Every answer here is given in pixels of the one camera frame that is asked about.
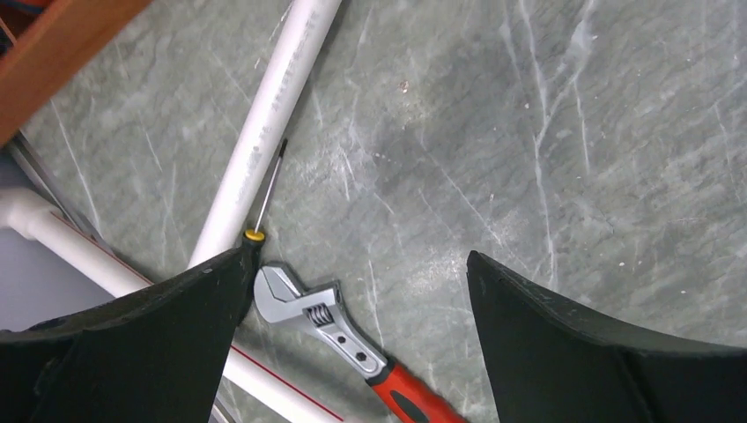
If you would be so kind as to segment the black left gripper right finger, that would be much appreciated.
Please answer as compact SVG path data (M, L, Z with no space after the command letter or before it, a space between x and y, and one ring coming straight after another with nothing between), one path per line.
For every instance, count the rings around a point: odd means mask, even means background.
M501 421L745 421L744 348L623 322L477 251L467 279Z

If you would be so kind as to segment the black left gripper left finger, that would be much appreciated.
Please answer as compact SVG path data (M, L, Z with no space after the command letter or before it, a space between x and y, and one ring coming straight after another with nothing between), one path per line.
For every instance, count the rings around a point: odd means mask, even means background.
M255 247L1 333L4 422L206 422L253 299Z

